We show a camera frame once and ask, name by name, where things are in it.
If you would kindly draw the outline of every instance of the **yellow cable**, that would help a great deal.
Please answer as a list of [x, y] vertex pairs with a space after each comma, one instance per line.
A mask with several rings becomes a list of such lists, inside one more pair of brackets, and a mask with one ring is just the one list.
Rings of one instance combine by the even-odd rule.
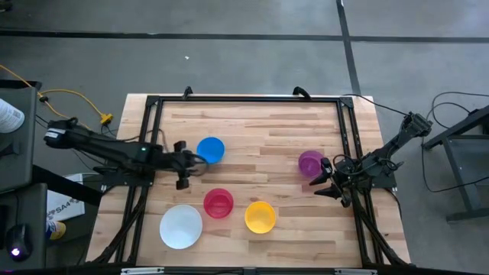
[[95, 109], [95, 111], [99, 113], [99, 115], [101, 115], [101, 116], [103, 115], [102, 112], [95, 106], [95, 104], [93, 104], [93, 102], [91, 102], [90, 99], [86, 98], [86, 96], [84, 96], [81, 92], [72, 91], [72, 90], [68, 90], [68, 89], [49, 89], [49, 90], [40, 92], [40, 94], [43, 95], [43, 94], [49, 93], [49, 92], [68, 92], [68, 93], [77, 95], [77, 96], [81, 97], [82, 99], [85, 99], [85, 101], [88, 102]]
[[[27, 85], [28, 87], [32, 87], [32, 85], [31, 85], [31, 84], [29, 84], [29, 82], [25, 81], [23, 78], [21, 78], [19, 75], [17, 75], [17, 73], [12, 72], [12, 71], [11, 71], [9, 68], [7, 68], [6, 66], [3, 66], [3, 65], [1, 65], [1, 64], [0, 64], [0, 68], [2, 68], [2, 69], [4, 69], [4, 70], [6, 70], [6, 71], [7, 71], [7, 72], [9, 72], [11, 75], [13, 75], [13, 76], [17, 77], [19, 80], [21, 80], [21, 81], [22, 81], [22, 82], [23, 82], [25, 85]], [[37, 96], [39, 96], [39, 98], [40, 98], [40, 97], [42, 97], [42, 95], [41, 95], [41, 93], [40, 93], [40, 92], [37, 92]], [[65, 116], [65, 115], [63, 115], [63, 114], [60, 114], [58, 111], [56, 111], [56, 110], [53, 108], [53, 106], [51, 106], [51, 104], [49, 104], [49, 102], [44, 102], [44, 104], [46, 104], [46, 105], [47, 105], [47, 107], [48, 107], [48, 108], [49, 108], [49, 109], [50, 109], [50, 110], [51, 110], [51, 111], [52, 111], [54, 114], [59, 115], [59, 116], [60, 116], [60, 117], [62, 117], [62, 118], [67, 118], [67, 119], [70, 119], [69, 117], [67, 117], [67, 116]], [[81, 125], [85, 126], [85, 128], [87, 128], [87, 129], [89, 129], [89, 130], [92, 130], [92, 129], [90, 129], [90, 127], [88, 127], [86, 124], [84, 124], [84, 123], [82, 123], [82, 122], [80, 122], [80, 121], [79, 121], [79, 123], [80, 123]]]

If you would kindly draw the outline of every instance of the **white paper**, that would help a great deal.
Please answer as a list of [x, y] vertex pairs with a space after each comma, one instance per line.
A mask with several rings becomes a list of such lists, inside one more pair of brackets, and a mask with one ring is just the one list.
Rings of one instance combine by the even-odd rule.
[[[65, 176], [65, 178], [75, 183], [83, 184], [83, 175], [81, 173]], [[85, 203], [48, 190], [46, 212], [46, 220], [53, 222], [64, 221], [68, 218], [85, 214]]]

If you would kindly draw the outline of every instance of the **gray floor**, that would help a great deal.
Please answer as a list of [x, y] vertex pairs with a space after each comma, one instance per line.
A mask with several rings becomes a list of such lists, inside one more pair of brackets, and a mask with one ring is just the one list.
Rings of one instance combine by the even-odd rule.
[[[0, 14], [0, 26], [65, 31], [127, 31], [219, 34], [341, 34], [334, 0], [183, 0], [135, 2], [102, 0], [18, 0]], [[485, 0], [344, 0], [350, 34], [386, 36], [489, 36]], [[342, 42], [258, 40], [101, 40], [0, 37], [0, 63], [45, 89], [85, 93], [119, 123], [130, 92], [289, 94], [302, 86], [312, 94], [351, 92]], [[487, 44], [353, 43], [363, 95], [405, 112], [426, 114], [434, 95], [444, 91], [489, 95]], [[11, 78], [0, 72], [0, 78]], [[446, 96], [473, 109], [486, 98]], [[55, 95], [61, 112], [97, 128], [98, 117], [78, 98]], [[39, 113], [54, 118], [39, 105]], [[402, 119], [377, 109], [384, 140]], [[437, 110], [450, 125], [464, 118], [456, 107]], [[434, 127], [433, 134], [442, 129]], [[61, 174], [88, 172], [70, 151], [43, 145], [37, 129], [34, 161]], [[489, 218], [449, 225], [445, 216], [463, 210], [457, 191], [430, 193], [423, 185], [420, 141], [403, 148], [396, 160], [403, 224], [413, 263], [421, 267], [487, 273]], [[453, 186], [445, 154], [427, 154], [433, 189]]]

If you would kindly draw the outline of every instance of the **wood grain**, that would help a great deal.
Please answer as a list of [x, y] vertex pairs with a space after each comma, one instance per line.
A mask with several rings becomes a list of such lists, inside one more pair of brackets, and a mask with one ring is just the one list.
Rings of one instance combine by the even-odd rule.
[[[146, 96], [128, 95], [118, 138], [130, 138], [139, 133]], [[374, 106], [361, 99], [354, 99], [354, 103], [364, 152], [381, 147], [383, 142]], [[190, 188], [182, 191], [175, 190], [174, 174], [157, 173], [147, 201], [138, 265], [361, 265], [351, 208], [342, 208], [334, 199], [314, 196], [313, 188], [307, 186], [308, 179], [301, 176], [297, 168], [298, 156], [305, 150], [318, 150], [327, 157], [343, 153], [335, 105], [165, 102], [161, 128], [170, 146], [185, 140], [193, 151], [203, 138], [217, 136], [225, 143], [226, 155], [207, 174], [191, 178]], [[349, 123], [347, 130], [354, 154]], [[230, 216], [221, 220], [210, 218], [202, 208], [204, 195], [214, 188], [226, 188], [235, 200]], [[98, 256], [117, 232], [126, 195], [127, 188], [117, 187], [103, 197], [88, 260]], [[396, 202], [383, 190], [374, 190], [372, 197], [381, 233], [404, 260], [409, 260]], [[277, 213], [275, 228], [264, 235], [250, 232], [244, 221], [246, 207], [258, 200], [269, 202]], [[167, 247], [159, 233], [162, 215], [177, 204], [196, 207], [204, 223], [201, 238], [182, 251]], [[368, 233], [367, 240], [372, 252]]]

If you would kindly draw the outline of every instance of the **pink cup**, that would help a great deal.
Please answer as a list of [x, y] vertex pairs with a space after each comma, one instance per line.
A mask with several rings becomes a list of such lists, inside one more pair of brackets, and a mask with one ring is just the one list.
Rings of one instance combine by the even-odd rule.
[[309, 178], [315, 178], [321, 173], [321, 159], [324, 156], [314, 150], [308, 150], [299, 157], [299, 170]]

